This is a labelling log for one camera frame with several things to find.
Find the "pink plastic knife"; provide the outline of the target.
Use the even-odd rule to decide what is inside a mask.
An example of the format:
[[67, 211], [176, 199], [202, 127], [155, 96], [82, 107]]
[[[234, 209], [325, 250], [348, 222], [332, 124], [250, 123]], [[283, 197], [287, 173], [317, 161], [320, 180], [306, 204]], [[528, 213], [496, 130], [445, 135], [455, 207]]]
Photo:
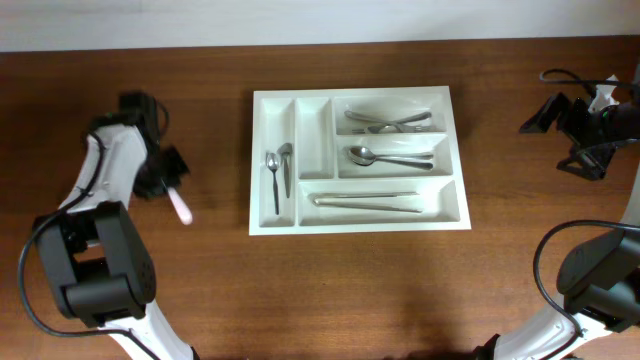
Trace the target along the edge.
[[191, 225], [193, 223], [192, 211], [178, 191], [175, 188], [170, 187], [167, 189], [167, 194], [181, 223], [183, 225]]

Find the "small steel teaspoon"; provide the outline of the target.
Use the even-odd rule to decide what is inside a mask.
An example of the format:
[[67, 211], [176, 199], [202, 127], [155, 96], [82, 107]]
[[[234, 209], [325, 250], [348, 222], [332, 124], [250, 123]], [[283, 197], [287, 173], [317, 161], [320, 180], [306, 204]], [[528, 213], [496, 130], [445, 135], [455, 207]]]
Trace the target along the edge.
[[272, 190], [274, 198], [274, 212], [276, 215], [280, 214], [279, 206], [279, 188], [277, 182], [277, 171], [279, 169], [279, 159], [276, 153], [268, 152], [266, 154], [266, 167], [272, 174]]
[[282, 162], [285, 194], [286, 198], [289, 199], [291, 197], [291, 158], [293, 155], [293, 145], [289, 142], [284, 143], [278, 149], [278, 154]]

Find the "steel serving tongs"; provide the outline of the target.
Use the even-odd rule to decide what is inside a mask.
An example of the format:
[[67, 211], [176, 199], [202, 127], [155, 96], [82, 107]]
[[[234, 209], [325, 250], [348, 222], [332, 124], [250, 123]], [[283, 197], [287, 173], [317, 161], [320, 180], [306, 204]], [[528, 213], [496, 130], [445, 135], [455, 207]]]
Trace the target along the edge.
[[419, 214], [422, 207], [401, 203], [401, 199], [417, 196], [417, 192], [312, 193], [309, 200], [316, 207]]

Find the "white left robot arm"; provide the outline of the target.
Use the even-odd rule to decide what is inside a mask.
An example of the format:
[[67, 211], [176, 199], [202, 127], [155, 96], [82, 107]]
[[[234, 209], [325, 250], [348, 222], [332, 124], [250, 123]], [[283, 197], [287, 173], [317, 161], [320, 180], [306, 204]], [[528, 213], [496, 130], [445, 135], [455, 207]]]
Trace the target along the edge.
[[[109, 336], [132, 359], [197, 358], [159, 308], [154, 263], [128, 212], [132, 197], [166, 196], [183, 224], [193, 221], [177, 191], [189, 168], [175, 147], [161, 145], [169, 124], [166, 107], [140, 90], [120, 94], [116, 112], [90, 122], [73, 189], [57, 210], [35, 219], [18, 260], [21, 302], [44, 333]], [[36, 315], [25, 286], [32, 249], [59, 312], [84, 330], [56, 330]]]

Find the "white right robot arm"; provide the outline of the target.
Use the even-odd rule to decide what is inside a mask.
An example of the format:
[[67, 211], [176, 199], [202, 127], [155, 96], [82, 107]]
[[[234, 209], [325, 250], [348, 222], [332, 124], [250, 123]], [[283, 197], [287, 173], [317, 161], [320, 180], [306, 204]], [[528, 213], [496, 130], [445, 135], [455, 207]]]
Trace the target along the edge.
[[[596, 95], [592, 103], [558, 93], [520, 128], [544, 133], [555, 125], [573, 143], [558, 169], [601, 180], [616, 150], [639, 140], [639, 100], [621, 105]], [[540, 260], [549, 240], [562, 230], [598, 227], [603, 234], [576, 246], [563, 260], [556, 295], [541, 282]], [[536, 286], [545, 306], [518, 329], [494, 335], [477, 347], [476, 359], [563, 359], [597, 338], [639, 323], [639, 189], [632, 189], [618, 222], [573, 220], [547, 232], [533, 259]]]

